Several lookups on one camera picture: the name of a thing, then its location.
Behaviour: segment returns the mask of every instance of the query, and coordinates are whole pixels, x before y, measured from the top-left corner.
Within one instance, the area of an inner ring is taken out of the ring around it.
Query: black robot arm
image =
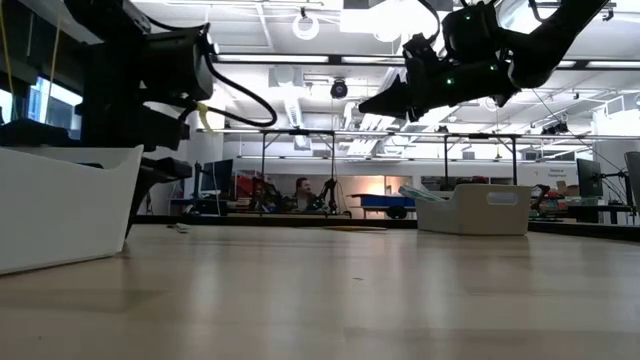
[[[418,34],[404,44],[406,81],[396,78],[387,90],[360,104],[360,112],[418,121],[431,109],[482,97],[502,107],[520,89],[543,85],[609,0],[563,0],[531,34],[500,27],[493,3],[465,6],[444,18],[443,59],[431,47],[434,36]],[[535,0],[529,3],[537,10]]]

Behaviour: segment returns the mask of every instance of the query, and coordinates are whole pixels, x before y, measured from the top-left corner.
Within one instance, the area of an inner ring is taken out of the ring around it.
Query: white plastic bin
[[[142,147],[0,148],[0,274],[120,252],[141,158]]]
[[[420,230],[459,235],[524,235],[531,188],[462,184],[447,201],[416,199]]]

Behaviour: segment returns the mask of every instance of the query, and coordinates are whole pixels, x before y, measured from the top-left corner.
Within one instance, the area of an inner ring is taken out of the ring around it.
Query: cable
[[[625,204],[625,201],[623,200],[623,197],[620,194],[620,189],[613,186],[614,184],[612,184],[609,179],[602,179],[601,181],[603,184],[605,184],[607,188],[609,188],[609,190],[611,190],[611,192],[613,192],[618,197],[618,200],[620,200],[623,204]]]
[[[542,98],[540,97],[540,95],[538,94],[538,92],[535,89],[532,89],[533,93],[536,95],[536,97],[540,100],[540,103],[547,109],[547,111],[549,111],[549,114],[551,114],[551,116],[553,116],[553,118],[556,121],[562,122],[562,120],[560,118],[558,118],[558,116],[551,111],[551,109],[549,108],[549,106],[547,106],[547,104],[544,102],[544,100],[542,100]],[[609,161],[609,159],[607,159],[606,157],[600,155],[592,145],[587,144],[586,142],[584,142],[584,140],[582,140],[580,137],[578,137],[576,134],[574,134],[571,130],[569,130],[569,134],[571,134],[572,136],[574,136],[578,141],[580,141],[584,146],[588,147],[589,150],[591,150],[594,154],[596,154],[597,156],[601,157],[604,161],[606,161],[607,163],[609,163],[609,165],[613,166],[614,168],[616,168],[618,171],[622,172],[622,169],[620,169],[618,166],[616,166],[614,163],[612,163],[611,161]]]
[[[13,108],[13,116],[18,119],[18,110],[16,109],[16,97],[13,90],[13,76],[11,75],[11,60],[9,59],[9,44],[7,42],[7,32],[4,28],[4,10],[2,7],[2,1],[0,1],[0,27],[2,28],[2,44],[4,48],[4,62],[7,67],[7,75],[9,77],[9,90],[11,91],[11,107]]]
[[[58,61],[58,45],[60,44],[60,21],[62,20],[62,6],[63,2],[58,2],[58,19],[56,20],[56,40],[53,44],[53,55],[51,58],[51,75],[49,76],[49,91],[47,91],[47,107],[44,109],[44,119],[40,119],[47,123],[47,115],[49,114],[49,109],[51,108],[51,90],[53,89],[53,84],[56,77],[56,63]]]
[[[257,122],[257,121],[253,121],[253,120],[249,120],[231,113],[228,113],[224,110],[220,110],[220,109],[215,109],[212,107],[209,107],[209,111],[211,112],[215,112],[218,113],[220,115],[225,115],[231,119],[234,119],[236,121],[240,121],[244,124],[250,125],[250,126],[255,126],[255,127],[269,127],[269,126],[273,126],[275,125],[275,123],[278,121],[278,114],[276,113],[276,111],[273,109],[273,107],[271,105],[269,105],[269,103],[267,103],[263,98],[261,98],[260,96],[256,95],[255,93],[253,93],[251,90],[245,88],[244,86],[235,83],[233,81],[231,81],[230,79],[228,79],[227,77],[225,77],[224,75],[220,74],[218,71],[216,71],[216,69],[213,67],[213,62],[211,61],[211,54],[214,53],[212,48],[212,46],[207,43],[206,38],[202,39],[201,41],[201,47],[202,47],[202,52],[204,53],[204,60],[205,63],[207,64],[207,68],[209,68],[209,71],[211,72],[211,74],[218,78],[218,80],[220,80],[221,82],[223,82],[224,84],[228,85],[229,87],[238,90],[239,92],[247,95],[248,97],[250,97],[251,99],[253,99],[255,102],[257,102],[258,104],[260,104],[265,110],[267,110],[267,112],[269,112],[269,115],[271,116],[271,120],[263,123],[263,122]]]
[[[163,24],[160,21],[145,15],[147,17],[147,19],[149,19],[149,22],[161,29],[164,30],[169,30],[169,31],[180,31],[180,30],[188,30],[188,29],[204,29],[205,27],[207,27],[209,24],[202,24],[202,25],[198,25],[198,26],[191,26],[191,27],[176,27],[176,26],[171,26],[171,25],[167,25],[167,24]]]
[[[531,11],[533,12],[533,17],[539,22],[542,22],[543,20],[540,17],[540,13],[538,12],[538,3],[536,2],[536,0],[529,0],[529,7],[531,7]]]
[[[198,110],[198,115],[200,117],[200,122],[202,123],[202,126],[204,126],[205,130],[207,130],[207,133],[211,136],[213,136],[213,129],[211,128],[211,125],[209,124],[209,119],[207,119],[207,111],[209,110],[209,108],[201,103],[197,103],[197,110]],[[216,181],[216,164],[214,163],[212,166],[212,176],[213,176],[213,188],[216,191],[216,206],[218,207],[218,216],[222,216],[221,212],[220,212],[220,197],[218,195],[218,183]]]
[[[260,96],[256,95],[255,93],[253,93],[252,91],[250,91],[249,89],[245,88],[244,86],[228,79],[227,77],[225,77],[224,75],[220,74],[214,67],[213,67],[213,62],[211,61],[211,55],[215,55],[215,49],[213,48],[213,45],[209,44],[207,36],[205,34],[207,34],[209,32],[209,27],[211,26],[210,23],[206,23],[200,26],[193,26],[193,27],[175,27],[175,26],[171,26],[171,25],[167,25],[167,24],[163,24],[149,16],[147,16],[147,18],[149,19],[149,22],[159,28],[165,29],[165,30],[169,30],[169,31],[180,31],[180,30],[188,30],[188,29],[198,29],[198,30],[202,30],[202,36],[200,37],[200,41],[199,41],[199,46],[200,46],[200,51],[202,52],[202,55],[204,57],[205,60],[205,64],[207,65],[207,68],[209,69],[209,72],[211,72],[211,75],[213,75],[214,77],[216,77],[218,80],[220,80],[221,82],[223,82],[224,84],[226,84],[227,86],[230,86],[233,89],[238,90],[239,92],[247,95],[248,97],[250,97],[251,99],[253,99],[255,102],[257,102],[258,104],[260,104],[263,108],[265,108],[265,110],[267,110],[267,112],[269,112],[269,115],[271,116],[271,120],[266,122],[266,123],[262,123],[262,122],[257,122],[257,121],[253,121],[253,120],[249,120],[246,118],[243,118],[241,116],[229,113],[227,111],[224,110],[220,110],[220,109],[216,109],[216,108],[212,108],[212,107],[208,107],[208,110],[220,115],[224,115],[230,119],[233,119],[235,121],[239,121],[243,124],[247,124],[250,126],[254,126],[254,127],[269,127],[269,126],[273,126],[277,121],[278,121],[278,114],[276,113],[276,111],[273,109],[273,107],[271,105],[269,105],[269,103],[267,103],[264,99],[262,99]],[[187,100],[188,103],[186,106],[181,106],[183,108],[185,108],[185,110],[180,114],[180,119],[182,119],[183,121],[186,120],[187,116],[189,116],[189,114],[191,114],[193,111],[196,110],[196,108],[198,107],[198,105],[196,104],[195,107],[193,105],[192,100]]]

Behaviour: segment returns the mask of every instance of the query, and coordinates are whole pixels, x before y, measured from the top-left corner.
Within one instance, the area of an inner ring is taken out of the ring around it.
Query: monitor
[[[578,159],[577,163],[580,196],[604,196],[602,192],[602,179],[600,179],[600,175],[602,174],[600,163],[584,159]]]
[[[233,177],[233,159],[206,163],[202,166],[201,191],[229,194]]]

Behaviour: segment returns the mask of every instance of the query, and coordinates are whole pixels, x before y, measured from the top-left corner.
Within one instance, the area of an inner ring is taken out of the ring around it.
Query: man
[[[299,178],[296,180],[296,201],[298,204],[298,211],[306,211],[311,205],[313,200],[313,193],[311,192],[311,182],[307,178]]]

